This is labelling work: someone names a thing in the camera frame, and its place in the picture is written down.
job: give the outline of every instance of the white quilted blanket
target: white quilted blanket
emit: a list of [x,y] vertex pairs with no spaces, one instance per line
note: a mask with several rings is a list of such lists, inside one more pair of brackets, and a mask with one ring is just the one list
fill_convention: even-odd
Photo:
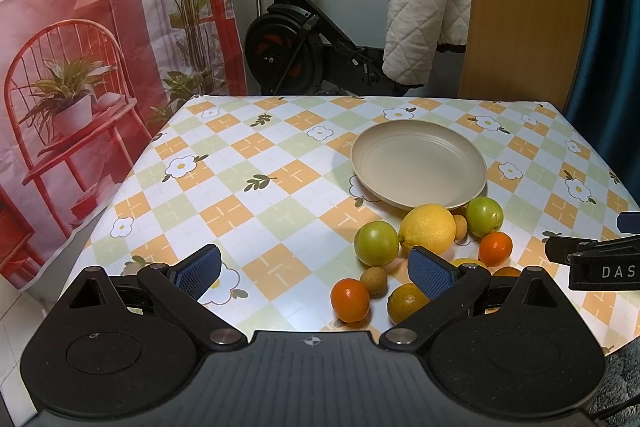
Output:
[[466,44],[471,0],[389,0],[383,71],[400,84],[426,84],[439,43]]

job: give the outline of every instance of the blue curtain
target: blue curtain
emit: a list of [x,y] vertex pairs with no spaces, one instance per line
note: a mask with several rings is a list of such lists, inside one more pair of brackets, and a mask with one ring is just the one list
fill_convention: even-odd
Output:
[[640,0],[591,0],[565,116],[640,201]]

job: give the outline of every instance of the exercise bike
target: exercise bike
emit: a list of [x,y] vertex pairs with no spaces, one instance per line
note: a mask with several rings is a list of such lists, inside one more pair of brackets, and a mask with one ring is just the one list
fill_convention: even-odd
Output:
[[313,94],[323,80],[357,95],[408,90],[382,72],[383,50],[354,44],[310,0],[273,0],[249,26],[244,54],[263,94]]

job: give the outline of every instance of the table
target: table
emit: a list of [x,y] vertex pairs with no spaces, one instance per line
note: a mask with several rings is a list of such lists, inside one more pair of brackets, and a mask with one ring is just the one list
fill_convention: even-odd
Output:
[[[543,266],[564,288],[602,346],[640,335],[639,292],[575,292],[568,267],[551,264],[552,234],[618,237],[616,218],[638,210],[617,176],[548,103],[430,98],[281,96],[190,100],[154,137],[84,247],[84,266],[110,275],[173,264],[207,243],[222,251],[219,279],[200,300],[249,338],[258,329],[344,330],[329,292],[358,278],[353,237],[364,223],[399,227],[404,212],[358,182],[351,146],[386,120],[432,121],[457,131],[488,166],[487,193],[504,209],[510,263]],[[478,244],[444,257],[477,257]],[[409,282],[389,267],[389,292]],[[391,326],[386,296],[356,325],[374,338]]]

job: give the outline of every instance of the green apple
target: green apple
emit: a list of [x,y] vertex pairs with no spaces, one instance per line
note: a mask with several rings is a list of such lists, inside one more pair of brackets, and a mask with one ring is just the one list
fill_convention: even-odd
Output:
[[469,232],[478,239],[500,229],[504,221],[504,214],[500,204],[484,196],[469,201],[466,208],[466,222]]
[[358,230],[353,247],[367,266],[385,266],[398,257],[398,232],[386,221],[373,221]]

